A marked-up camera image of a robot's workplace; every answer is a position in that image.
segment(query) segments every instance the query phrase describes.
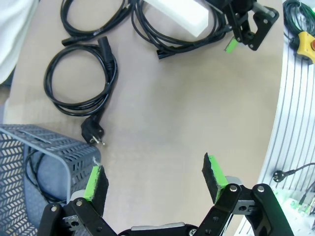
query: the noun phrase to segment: electrical plug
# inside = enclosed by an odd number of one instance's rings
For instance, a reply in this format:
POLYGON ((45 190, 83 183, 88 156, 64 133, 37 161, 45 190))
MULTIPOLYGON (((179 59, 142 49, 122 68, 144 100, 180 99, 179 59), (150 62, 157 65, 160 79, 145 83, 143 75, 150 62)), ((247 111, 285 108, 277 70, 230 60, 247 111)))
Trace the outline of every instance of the electrical plug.
POLYGON ((286 177, 292 175, 295 173, 295 170, 291 170, 291 171, 275 171, 273 174, 273 180, 277 183, 281 182, 282 180, 284 180, 286 177))
POLYGON ((99 125, 99 116, 101 117, 101 115, 99 114, 92 115, 86 118, 85 121, 81 124, 82 137, 88 144, 106 144, 102 141, 105 131, 99 125))

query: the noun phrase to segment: beige table surface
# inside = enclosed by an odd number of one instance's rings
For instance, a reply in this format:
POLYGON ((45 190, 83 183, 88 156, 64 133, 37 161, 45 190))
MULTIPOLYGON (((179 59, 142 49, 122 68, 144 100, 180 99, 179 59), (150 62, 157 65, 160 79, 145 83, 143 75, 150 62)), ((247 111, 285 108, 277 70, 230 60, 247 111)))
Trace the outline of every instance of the beige table surface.
MULTIPOLYGON (((106 22, 120 5, 113 0, 76 0, 69 20, 83 30, 106 22)), ((104 217, 116 232, 135 225, 184 221, 199 225, 212 206, 201 172, 205 152, 225 174, 245 186, 256 184, 273 127, 283 52, 282 3, 262 0, 280 19, 257 52, 232 38, 158 60, 155 48, 133 30, 130 18, 107 34, 120 74, 101 125, 99 146, 110 187, 104 217)), ((18 61, 5 122, 37 124, 83 140, 84 118, 60 113, 46 97, 43 76, 68 35, 60 20, 61 1, 42 0, 18 61)), ((147 16, 171 36, 193 39, 152 8, 147 16)), ((101 67, 87 53, 74 53, 54 74, 56 97, 83 101, 103 88, 101 67)), ((240 217, 226 235, 233 235, 240 217)))

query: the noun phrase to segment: black power cable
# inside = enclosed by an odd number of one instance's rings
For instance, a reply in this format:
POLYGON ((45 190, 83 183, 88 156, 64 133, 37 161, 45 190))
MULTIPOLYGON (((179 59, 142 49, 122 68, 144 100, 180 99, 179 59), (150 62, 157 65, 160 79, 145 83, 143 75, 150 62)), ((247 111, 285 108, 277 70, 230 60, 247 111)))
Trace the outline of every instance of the black power cable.
POLYGON ((81 125, 82 136, 89 144, 103 143, 101 141, 104 135, 104 130, 99 125, 99 121, 105 110, 105 105, 113 91, 115 81, 118 77, 118 65, 115 56, 112 54, 107 37, 102 37, 98 40, 98 45, 85 44, 85 45, 71 45, 61 50, 52 61, 49 63, 45 77, 44 89, 47 96, 54 103, 59 111, 69 116, 88 117, 81 125), (64 103, 54 97, 52 80, 54 70, 59 61, 67 54, 83 50, 94 55, 102 66, 105 74, 105 86, 103 91, 84 102, 79 103, 64 103))
POLYGON ((68 46, 79 41, 89 41, 120 24, 131 12, 132 0, 123 0, 121 6, 114 14, 114 16, 101 28, 91 31, 82 31, 73 27, 67 20, 68 12, 73 0, 63 0, 60 9, 60 17, 64 29, 71 35, 70 38, 62 41, 64 46, 68 46))
MULTIPOLYGON (((308 166, 313 166, 315 165, 315 162, 311 162, 311 163, 308 163, 304 166, 301 166, 297 169, 294 169, 294 170, 289 170, 289 171, 275 171, 274 174, 273 174, 273 180, 277 183, 281 182, 282 180, 284 180, 286 177, 294 174, 295 172, 297 171, 300 171, 301 169, 305 168, 305 167, 308 167, 308 166)), ((307 193, 315 186, 315 181, 307 188, 307 190, 305 191, 303 197, 301 198, 299 204, 302 205, 305 198, 306 198, 306 195, 307 193)))
POLYGON ((24 171, 25 171, 25 177, 26 179, 39 191, 39 193, 41 194, 41 196, 45 199, 45 201, 50 204, 50 203, 66 203, 66 199, 59 199, 55 196, 53 196, 52 194, 50 193, 47 193, 45 192, 42 187, 40 186, 40 184, 38 183, 38 169, 39 169, 39 166, 40 166, 40 163, 44 157, 44 153, 42 153, 40 156, 39 156, 39 159, 37 161, 37 164, 33 165, 33 161, 32 161, 32 158, 34 157, 34 154, 37 153, 38 151, 37 150, 31 150, 31 148, 29 148, 29 153, 27 155, 27 157, 25 158, 25 165, 24 165, 24 171), (34 180, 31 179, 29 173, 28 173, 28 168, 27 166, 30 167, 30 171, 31 171, 31 174, 32 174, 32 178, 34 180))
POLYGON ((188 42, 166 36, 149 23, 143 13, 143 7, 145 5, 144 0, 134 0, 135 3, 132 6, 131 22, 135 31, 146 41, 157 47, 157 55, 159 59, 166 58, 178 53, 185 53, 192 51, 196 48, 205 46, 210 43, 217 42, 223 39, 227 32, 231 31, 231 28, 226 24, 225 16, 218 11, 210 7, 210 10, 214 18, 214 26, 207 37, 197 40, 195 42, 188 42), (138 19, 146 36, 140 32, 135 24, 135 18, 138 19), (173 44, 174 46, 168 46, 165 43, 173 44))
POLYGON ((292 34, 290 38, 286 33, 293 49, 297 50, 300 44, 298 34, 306 31, 315 36, 315 13, 306 4, 298 0, 286 0, 283 3, 284 25, 292 34))

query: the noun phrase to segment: gray mesh basket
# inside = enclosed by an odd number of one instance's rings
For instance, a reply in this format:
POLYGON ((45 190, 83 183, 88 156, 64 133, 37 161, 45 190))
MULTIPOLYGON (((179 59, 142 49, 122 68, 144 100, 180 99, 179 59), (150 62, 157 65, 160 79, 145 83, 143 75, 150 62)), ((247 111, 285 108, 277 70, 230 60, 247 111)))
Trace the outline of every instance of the gray mesh basket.
POLYGON ((47 204, 24 175, 30 149, 45 155, 38 169, 44 191, 67 202, 73 192, 86 187, 95 165, 93 157, 100 161, 97 148, 78 140, 35 125, 0 125, 1 236, 36 235, 47 204))

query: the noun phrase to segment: white foam block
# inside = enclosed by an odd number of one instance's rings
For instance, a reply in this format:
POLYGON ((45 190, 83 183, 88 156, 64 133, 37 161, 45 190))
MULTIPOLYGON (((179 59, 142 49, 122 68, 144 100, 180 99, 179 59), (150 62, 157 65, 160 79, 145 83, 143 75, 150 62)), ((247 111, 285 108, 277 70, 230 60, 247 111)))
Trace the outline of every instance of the white foam block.
POLYGON ((144 0, 198 37, 208 26, 209 11, 194 0, 144 0))

